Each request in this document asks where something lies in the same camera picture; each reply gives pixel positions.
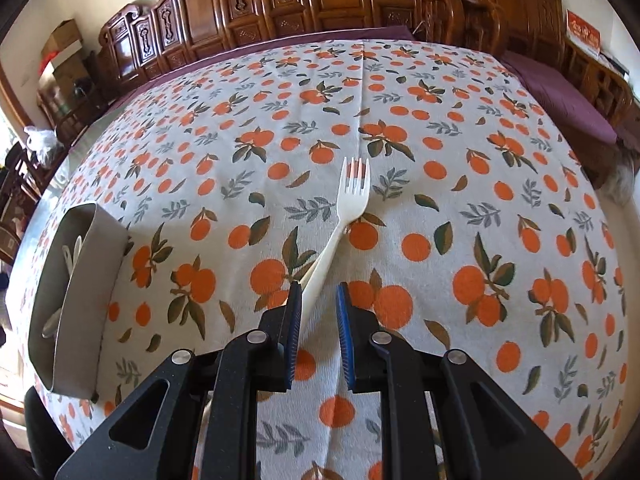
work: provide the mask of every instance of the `fork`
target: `fork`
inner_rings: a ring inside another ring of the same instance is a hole
[[[351,158],[351,174],[347,175],[347,158],[342,163],[342,173],[340,174],[340,184],[338,185],[338,225],[331,234],[326,247],[316,259],[314,265],[310,267],[303,276],[302,282],[306,279],[306,287],[302,293],[302,318],[300,320],[300,333],[308,324],[313,307],[320,295],[324,280],[329,273],[329,267],[334,259],[334,254],[338,248],[340,238],[345,229],[351,222],[355,222],[362,216],[364,210],[369,203],[369,189],[371,186],[371,177],[369,171],[369,159],[367,159],[366,167],[362,159],[358,161],[358,173],[356,175],[355,160]]]

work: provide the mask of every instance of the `floral tablecloth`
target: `floral tablecloth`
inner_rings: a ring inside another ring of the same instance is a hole
[[[626,342],[623,279],[593,189],[493,57],[405,41],[213,65],[135,98],[108,128],[10,305],[25,342],[38,268],[71,205],[95,200],[128,227],[97,402],[40,389],[69,442],[80,446],[174,349],[222,348],[284,301],[337,222],[344,156],[370,157],[369,206],[302,335],[292,392],[260,398],[262,478],[380,478],[377,397],[352,396],[342,378],[342,280],[417,349],[468,352],[596,475],[620,418]]]

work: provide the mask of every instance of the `silver screw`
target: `silver screw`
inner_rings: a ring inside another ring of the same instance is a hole
[[[174,362],[175,365],[184,365],[191,361],[191,352],[188,350],[178,350],[175,351],[171,356],[171,361]]]
[[[452,350],[447,354],[447,359],[455,365],[466,363],[466,354],[462,350]]]
[[[371,339],[375,344],[388,345],[389,343],[391,343],[391,334],[389,334],[388,332],[382,332],[381,330],[380,332],[376,332],[374,335],[372,335]]]
[[[267,341],[267,334],[262,330],[251,330],[251,332],[246,335],[246,340],[253,344],[264,343]]]

